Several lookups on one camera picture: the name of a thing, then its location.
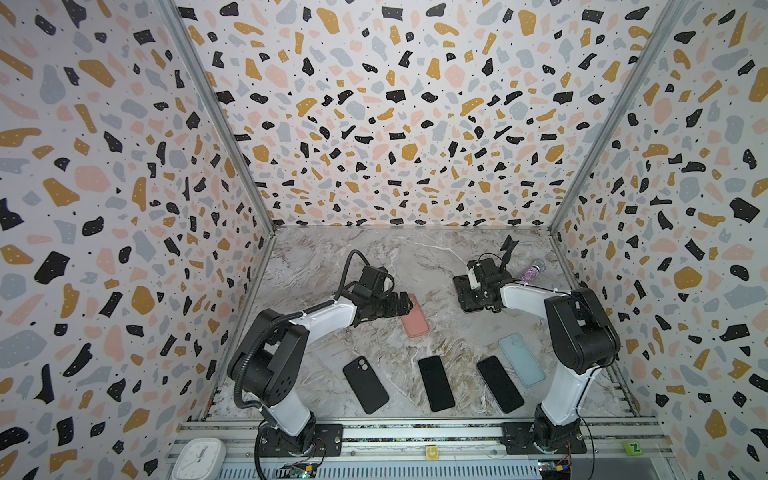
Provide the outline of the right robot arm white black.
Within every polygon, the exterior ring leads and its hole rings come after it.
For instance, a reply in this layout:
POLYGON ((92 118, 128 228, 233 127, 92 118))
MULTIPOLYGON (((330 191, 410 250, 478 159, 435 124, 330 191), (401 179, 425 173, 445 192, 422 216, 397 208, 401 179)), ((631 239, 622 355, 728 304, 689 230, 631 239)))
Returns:
POLYGON ((467 313, 521 310, 547 321, 558 366, 553 383, 537 406, 531 430, 541 439, 574 433, 580 427, 579 404, 594 373, 617 358, 620 342, 596 293, 570 291, 516 280, 491 258, 467 264, 453 278, 461 309, 467 313))

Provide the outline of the pink phone case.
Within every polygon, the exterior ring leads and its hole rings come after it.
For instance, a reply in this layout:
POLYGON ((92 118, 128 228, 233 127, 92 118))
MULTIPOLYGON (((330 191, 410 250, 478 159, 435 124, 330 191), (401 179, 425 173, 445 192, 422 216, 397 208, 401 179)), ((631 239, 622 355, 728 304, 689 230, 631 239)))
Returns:
POLYGON ((428 334, 430 327, 417 298, 413 294, 409 294, 408 298, 412 307, 407 314, 401 317, 401 322, 409 338, 419 338, 428 334))

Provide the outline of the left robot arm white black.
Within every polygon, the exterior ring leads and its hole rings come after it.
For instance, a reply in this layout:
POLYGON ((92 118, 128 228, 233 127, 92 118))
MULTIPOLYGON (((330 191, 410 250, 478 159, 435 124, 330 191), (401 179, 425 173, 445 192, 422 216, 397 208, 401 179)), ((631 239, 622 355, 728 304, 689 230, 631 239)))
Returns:
POLYGON ((413 307, 406 292, 394 290, 386 268, 367 265, 358 280, 343 281, 324 302, 293 313, 259 312, 227 367, 235 406, 258 410, 291 439, 307 436, 315 416, 294 392, 307 347, 348 327, 404 316, 413 307))

